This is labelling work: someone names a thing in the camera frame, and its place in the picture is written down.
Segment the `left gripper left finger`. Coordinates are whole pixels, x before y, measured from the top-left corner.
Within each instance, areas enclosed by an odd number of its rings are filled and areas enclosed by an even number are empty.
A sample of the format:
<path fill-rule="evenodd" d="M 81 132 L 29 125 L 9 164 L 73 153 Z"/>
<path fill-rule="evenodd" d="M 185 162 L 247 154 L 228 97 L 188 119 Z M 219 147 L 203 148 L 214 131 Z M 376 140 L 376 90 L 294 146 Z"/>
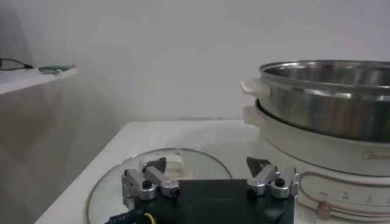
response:
<path fill-rule="evenodd" d="M 166 158 L 149 161 L 140 170 L 126 169 L 121 175 L 122 202 L 131 210 L 136 200 L 150 202 L 158 196 L 176 199 L 180 195 L 177 180 L 165 175 Z"/>

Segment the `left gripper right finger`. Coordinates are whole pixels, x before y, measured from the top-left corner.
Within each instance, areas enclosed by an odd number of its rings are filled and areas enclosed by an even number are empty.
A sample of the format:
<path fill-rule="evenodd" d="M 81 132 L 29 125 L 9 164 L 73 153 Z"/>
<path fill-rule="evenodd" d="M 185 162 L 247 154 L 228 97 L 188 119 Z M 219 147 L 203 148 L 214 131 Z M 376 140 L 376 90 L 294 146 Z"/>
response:
<path fill-rule="evenodd" d="M 258 198 L 271 195 L 277 199 L 297 198 L 299 191 L 299 173 L 296 168 L 279 169 L 266 159 L 247 157 L 246 163 L 252 178 L 246 181 L 247 193 Z"/>

